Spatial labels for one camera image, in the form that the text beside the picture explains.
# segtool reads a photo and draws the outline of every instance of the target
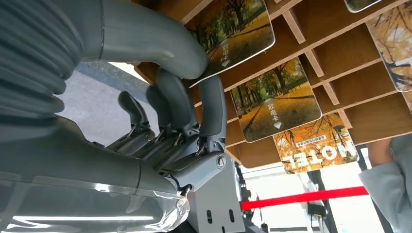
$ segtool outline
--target red barrier tape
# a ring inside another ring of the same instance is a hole
[[[262,208],[266,206],[283,205],[296,202],[308,202],[316,200],[327,200],[332,198],[344,198],[368,195],[364,187],[343,188],[336,190],[326,190],[319,192],[311,192],[298,194],[288,197],[272,198],[267,200],[244,201],[242,202],[242,210],[250,210],[255,208]]]

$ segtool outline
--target transparent plastic cover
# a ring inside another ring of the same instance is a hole
[[[155,233],[184,222],[178,194],[0,172],[1,233]]]

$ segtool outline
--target gray floor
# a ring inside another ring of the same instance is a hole
[[[138,96],[144,96],[144,90],[138,91]],[[87,140],[108,146],[130,131],[129,115],[117,102],[119,93],[120,90],[95,77],[75,71],[67,81],[66,92],[58,96],[66,106],[59,115],[75,121]],[[158,134],[156,112],[145,100],[138,101],[146,111],[152,130]]]

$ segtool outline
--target tree-lined path picture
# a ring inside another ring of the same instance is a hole
[[[210,59],[202,78],[223,72],[275,43],[263,0],[214,0],[186,28]]]
[[[344,0],[348,10],[352,13],[362,11],[381,0]]]
[[[247,142],[322,116],[298,58],[236,87],[231,94]]]
[[[366,25],[395,88],[400,92],[412,90],[412,0]]]

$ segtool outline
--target robotic hand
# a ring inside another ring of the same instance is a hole
[[[208,64],[190,33],[125,0],[0,0],[0,12],[0,232],[166,232],[183,222],[187,190],[228,160],[219,77],[200,84],[200,130],[181,89],[179,78]],[[166,134],[154,138],[127,93],[119,101],[132,130],[108,148],[55,114],[74,68],[96,60],[162,67],[155,92],[171,109]]]

